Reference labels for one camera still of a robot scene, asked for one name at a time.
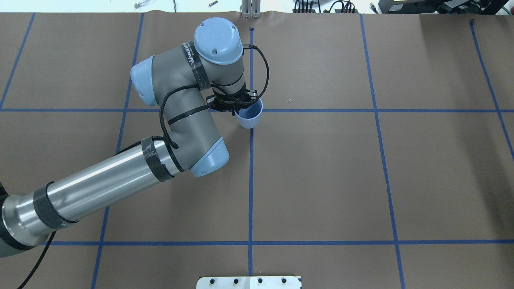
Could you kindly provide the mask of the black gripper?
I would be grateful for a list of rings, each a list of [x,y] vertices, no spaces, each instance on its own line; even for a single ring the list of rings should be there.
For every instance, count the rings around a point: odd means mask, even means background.
[[[213,110],[235,114],[241,108],[245,109],[255,104],[256,93],[242,93],[239,95],[213,94]]]

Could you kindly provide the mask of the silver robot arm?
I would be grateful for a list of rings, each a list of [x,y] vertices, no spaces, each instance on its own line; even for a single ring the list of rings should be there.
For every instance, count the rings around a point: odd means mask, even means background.
[[[239,29],[208,18],[192,41],[131,68],[131,82],[148,106],[159,106],[162,136],[150,136],[116,155],[31,194],[1,189],[1,257],[31,250],[57,230],[169,181],[184,171],[196,177],[229,161],[210,110],[247,108],[259,100],[246,89]]]

